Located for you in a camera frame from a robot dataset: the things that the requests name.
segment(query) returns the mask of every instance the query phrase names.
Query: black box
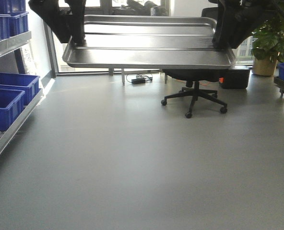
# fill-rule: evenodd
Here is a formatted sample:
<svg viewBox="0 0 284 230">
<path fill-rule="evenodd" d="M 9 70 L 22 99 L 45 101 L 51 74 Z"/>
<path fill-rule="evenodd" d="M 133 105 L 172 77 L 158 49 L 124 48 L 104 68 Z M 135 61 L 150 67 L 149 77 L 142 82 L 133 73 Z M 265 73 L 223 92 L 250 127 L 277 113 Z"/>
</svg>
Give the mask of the black box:
<svg viewBox="0 0 284 230">
<path fill-rule="evenodd" d="M 219 84 L 223 89 L 245 89 L 249 83 L 249 73 L 246 66 L 233 66 L 219 79 Z"/>
</svg>

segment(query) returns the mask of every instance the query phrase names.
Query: metal tray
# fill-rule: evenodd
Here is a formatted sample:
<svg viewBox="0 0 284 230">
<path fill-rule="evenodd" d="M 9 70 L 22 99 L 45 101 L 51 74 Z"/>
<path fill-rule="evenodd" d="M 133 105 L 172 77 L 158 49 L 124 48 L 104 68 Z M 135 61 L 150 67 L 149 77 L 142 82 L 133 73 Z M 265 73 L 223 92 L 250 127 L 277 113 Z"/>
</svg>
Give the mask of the metal tray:
<svg viewBox="0 0 284 230">
<path fill-rule="evenodd" d="M 216 21 L 205 17 L 86 15 L 85 42 L 63 60 L 79 68 L 227 69 L 231 49 L 216 50 Z"/>
</svg>

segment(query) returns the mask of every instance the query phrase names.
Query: office chair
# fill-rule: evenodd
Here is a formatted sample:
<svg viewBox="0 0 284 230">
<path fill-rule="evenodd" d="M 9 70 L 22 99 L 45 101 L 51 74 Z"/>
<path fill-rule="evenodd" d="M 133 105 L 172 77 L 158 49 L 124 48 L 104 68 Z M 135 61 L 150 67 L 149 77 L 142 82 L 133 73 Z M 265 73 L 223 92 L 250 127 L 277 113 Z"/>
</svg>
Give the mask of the office chair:
<svg viewBox="0 0 284 230">
<path fill-rule="evenodd" d="M 205 8 L 202 11 L 202 17 L 210 17 L 217 19 L 218 16 L 218 8 Z M 186 81 L 186 87 L 183 87 L 179 93 L 175 93 L 172 95 L 165 96 L 165 98 L 161 101 L 162 105 L 167 104 L 167 99 L 169 98 L 177 98 L 177 97 L 185 97 L 192 96 L 192 100 L 189 106 L 189 111 L 186 113 L 186 118 L 192 117 L 192 109 L 195 102 L 198 100 L 198 97 L 205 98 L 212 102 L 223 105 L 221 107 L 220 112 L 225 114 L 227 112 L 227 104 L 223 101 L 217 99 L 218 91 L 217 90 L 202 90 L 200 89 L 200 81 L 210 81 L 217 82 L 219 78 L 224 75 L 227 70 L 214 70 L 214 69 L 163 69 L 162 70 L 166 75 Z"/>
</svg>

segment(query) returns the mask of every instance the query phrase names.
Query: epoxy floor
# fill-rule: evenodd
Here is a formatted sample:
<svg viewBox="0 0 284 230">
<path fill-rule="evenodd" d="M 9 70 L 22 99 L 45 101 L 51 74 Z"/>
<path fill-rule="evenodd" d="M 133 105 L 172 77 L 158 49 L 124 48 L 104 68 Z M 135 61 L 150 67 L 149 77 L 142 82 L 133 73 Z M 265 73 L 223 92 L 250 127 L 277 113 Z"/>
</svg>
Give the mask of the epoxy floor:
<svg viewBox="0 0 284 230">
<path fill-rule="evenodd" d="M 0 158 L 0 230 L 284 230 L 284 97 L 58 77 Z M 205 86 L 217 88 L 217 83 Z"/>
</svg>

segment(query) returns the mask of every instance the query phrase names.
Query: plant pot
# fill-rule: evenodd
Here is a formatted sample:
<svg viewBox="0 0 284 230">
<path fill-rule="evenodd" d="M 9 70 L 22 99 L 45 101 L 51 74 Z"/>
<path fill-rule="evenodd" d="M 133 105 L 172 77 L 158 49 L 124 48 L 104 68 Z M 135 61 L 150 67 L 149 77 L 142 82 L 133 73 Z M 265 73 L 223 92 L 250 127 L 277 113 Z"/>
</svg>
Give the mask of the plant pot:
<svg viewBox="0 0 284 230">
<path fill-rule="evenodd" d="M 271 62 L 270 58 L 265 58 L 263 60 L 254 59 L 253 74 L 262 76 L 272 76 L 275 72 L 277 61 Z"/>
</svg>

